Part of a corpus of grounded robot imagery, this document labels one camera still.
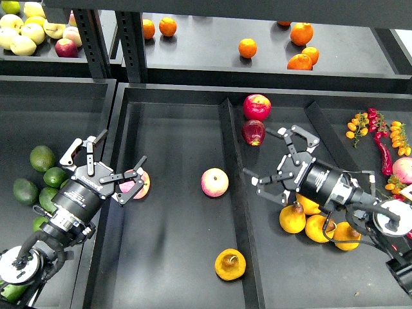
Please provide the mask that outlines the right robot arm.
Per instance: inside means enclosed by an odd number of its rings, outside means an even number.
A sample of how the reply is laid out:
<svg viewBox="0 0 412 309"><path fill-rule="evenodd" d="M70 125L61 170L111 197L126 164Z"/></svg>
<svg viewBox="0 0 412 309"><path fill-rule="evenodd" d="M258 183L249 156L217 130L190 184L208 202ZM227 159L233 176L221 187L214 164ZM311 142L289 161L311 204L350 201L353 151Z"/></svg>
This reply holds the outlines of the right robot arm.
<svg viewBox="0 0 412 309"><path fill-rule="evenodd" d="M258 196L282 207L288 205L291 193L299 193L316 202L329 218L335 211L345 211L349 226L370 238L370 245L384 253L391 275L407 295L411 294L411 251L401 252L393 238L406 238L411 231L411 206L397 199L381 200L375 195L375 173L367 171L370 189L362 189L352 171L326 164L312 155L319 137L293 125L266 133L285 141L285 154L274 174L259 176L244 169L251 177Z"/></svg>

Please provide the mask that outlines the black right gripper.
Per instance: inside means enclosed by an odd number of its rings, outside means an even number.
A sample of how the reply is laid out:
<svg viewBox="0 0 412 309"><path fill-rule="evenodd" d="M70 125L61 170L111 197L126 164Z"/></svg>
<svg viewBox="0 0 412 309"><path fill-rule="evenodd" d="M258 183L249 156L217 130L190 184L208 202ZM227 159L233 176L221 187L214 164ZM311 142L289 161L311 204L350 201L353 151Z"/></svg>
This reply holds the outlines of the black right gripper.
<svg viewBox="0 0 412 309"><path fill-rule="evenodd" d="M282 158L277 174L259 176L243 168L243 173L250 177L250 183L256 188L258 196L280 206L287 206L288 193L294 191L318 204L323 212L332 212L350 202L355 188L344 173L311 155L321 142L318 136L297 125L288 129L280 127L278 130L268 127L265 131L283 139L289 154ZM294 142L298 140L301 140L298 142L300 148L306 142L305 153L297 151ZM276 194L267 191L267 186L274 183L282 183L285 190Z"/></svg>

